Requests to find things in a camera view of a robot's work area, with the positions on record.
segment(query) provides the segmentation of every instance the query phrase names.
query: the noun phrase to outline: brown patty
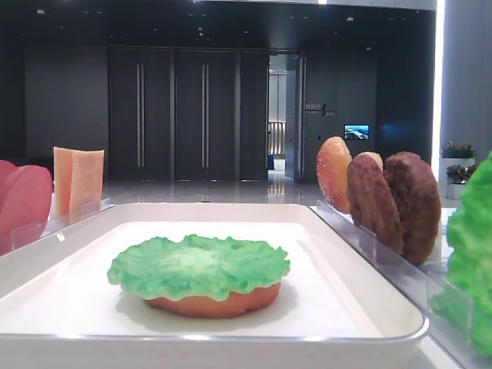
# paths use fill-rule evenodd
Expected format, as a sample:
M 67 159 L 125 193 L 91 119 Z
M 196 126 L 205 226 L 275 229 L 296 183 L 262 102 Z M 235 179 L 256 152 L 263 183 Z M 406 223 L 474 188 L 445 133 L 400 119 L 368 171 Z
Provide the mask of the brown patty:
M 369 155 L 358 155 L 348 166 L 347 179 L 354 223 L 370 229 L 379 242 L 401 254 L 403 236 L 397 205 L 376 161 Z
M 224 301 L 216 301 L 202 296 L 191 296 L 182 298 L 179 301 L 155 298 L 147 302 L 154 308 L 164 309 L 187 317 L 221 319 L 238 317 L 247 311 L 265 308 L 274 302 L 279 290 L 280 282 L 267 288 L 255 288 L 249 294 L 231 292 Z
M 440 220 L 437 182 L 429 164 L 410 152 L 386 159 L 384 177 L 397 204 L 403 231 L 403 256 L 424 263 L 434 249 Z

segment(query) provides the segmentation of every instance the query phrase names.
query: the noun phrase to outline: door handle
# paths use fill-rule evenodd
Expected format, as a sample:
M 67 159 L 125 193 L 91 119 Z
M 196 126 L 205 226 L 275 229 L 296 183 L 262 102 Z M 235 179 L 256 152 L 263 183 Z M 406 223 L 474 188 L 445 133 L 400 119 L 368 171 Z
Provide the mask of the door handle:
M 145 168 L 145 66 L 140 64 L 140 109 L 141 109 L 141 143 L 140 143 L 140 164 Z
M 137 167 L 141 168 L 141 64 L 137 64 Z
M 207 169 L 210 164 L 210 80 L 208 77 L 208 64 L 206 64 L 206 76 L 205 79 L 207 81 L 207 104 L 205 110 L 205 118 L 206 118 L 206 127 L 207 127 Z
M 201 167 L 205 169 L 205 105 L 206 105 L 206 100 L 205 100 L 205 64 L 201 66 Z

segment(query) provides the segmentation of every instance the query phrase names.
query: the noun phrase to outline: ham slice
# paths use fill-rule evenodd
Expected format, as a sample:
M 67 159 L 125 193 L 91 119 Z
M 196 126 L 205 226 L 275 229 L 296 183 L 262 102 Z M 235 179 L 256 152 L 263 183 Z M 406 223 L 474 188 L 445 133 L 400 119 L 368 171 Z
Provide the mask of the ham slice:
M 8 175 L 16 171 L 17 167 L 10 161 L 0 160 L 0 185 L 5 181 Z
M 54 154 L 55 214 L 72 224 L 84 205 L 101 202 L 105 152 L 54 148 Z
M 36 165 L 17 168 L 0 184 L 0 255 L 41 236 L 49 216 L 52 189 L 48 169 Z

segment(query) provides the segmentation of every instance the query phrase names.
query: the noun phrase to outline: cheese slice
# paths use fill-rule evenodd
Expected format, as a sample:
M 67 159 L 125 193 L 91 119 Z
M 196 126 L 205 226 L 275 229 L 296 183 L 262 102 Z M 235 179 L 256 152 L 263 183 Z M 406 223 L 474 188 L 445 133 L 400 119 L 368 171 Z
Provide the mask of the cheese slice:
M 54 153 L 55 213 L 57 218 L 68 216 L 72 224 L 80 220 L 84 206 L 101 203 L 105 152 L 55 148 Z

